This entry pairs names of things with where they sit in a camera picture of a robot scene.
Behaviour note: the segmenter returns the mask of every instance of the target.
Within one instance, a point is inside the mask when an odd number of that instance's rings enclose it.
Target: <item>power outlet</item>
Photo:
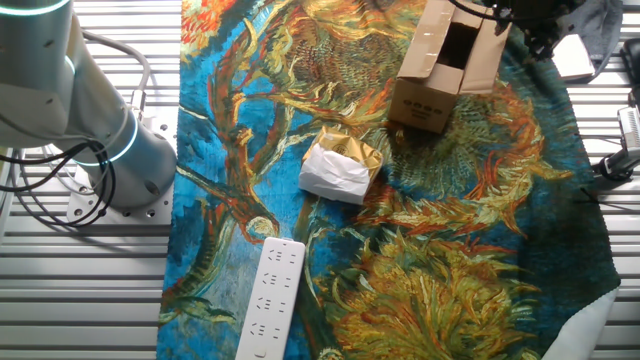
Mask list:
[[[236,360],[284,357],[304,253],[302,243],[265,240]]]

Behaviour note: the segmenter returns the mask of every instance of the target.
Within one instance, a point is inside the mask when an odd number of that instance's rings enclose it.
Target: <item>cardboard box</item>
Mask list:
[[[458,95],[491,93],[509,34],[496,36],[495,29],[495,21],[448,0],[429,0],[398,73],[389,120],[442,133]]]
[[[323,126],[302,158],[298,187],[329,200],[362,205],[382,164],[378,150]]]

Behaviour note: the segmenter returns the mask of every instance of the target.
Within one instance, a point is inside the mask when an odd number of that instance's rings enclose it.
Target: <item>box flap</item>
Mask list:
[[[447,35],[454,10],[455,5],[448,0],[427,2],[398,77],[418,79],[429,77]]]
[[[502,60],[502,51],[509,37],[511,25],[499,36],[495,35],[496,22],[483,20],[460,85],[460,94],[488,94]]]
[[[464,0],[461,2],[464,3],[464,6],[472,10],[475,10],[481,13],[487,13],[488,9],[482,5],[477,5],[470,1],[464,1]],[[478,29],[480,28],[480,25],[482,25],[482,18],[475,16],[473,14],[469,14],[464,10],[456,9],[456,11],[453,13],[453,18],[451,19],[451,22],[463,24],[463,25]]]

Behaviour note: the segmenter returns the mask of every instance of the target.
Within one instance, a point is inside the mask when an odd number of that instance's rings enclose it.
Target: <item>crumpled paper bag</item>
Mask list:
[[[300,189],[329,200],[362,205],[383,157],[362,141],[323,126],[302,161]]]

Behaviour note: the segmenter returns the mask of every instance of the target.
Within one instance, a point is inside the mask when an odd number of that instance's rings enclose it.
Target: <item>glowing blue ring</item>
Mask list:
[[[45,6],[38,9],[16,9],[5,6],[0,6],[0,14],[3,15],[12,15],[12,16],[35,16],[42,15],[46,13],[50,13],[52,11],[56,11],[61,7],[67,5],[71,0],[62,0],[57,4]]]
[[[133,146],[133,143],[136,141],[136,137],[138,137],[138,121],[137,120],[133,120],[133,122],[136,124],[135,129],[133,130],[133,136],[131,136],[131,140],[129,141],[129,144],[127,144],[127,146],[125,146],[124,149],[122,149],[122,151],[120,151],[120,153],[114,157],[112,157],[111,159],[109,159],[109,161],[114,162],[118,159],[120,159],[122,156],[124,156],[124,154],[129,151],[129,149],[131,148],[131,146]],[[76,161],[76,164],[78,165],[82,165],[82,166],[99,166],[99,163],[83,163],[80,161]]]

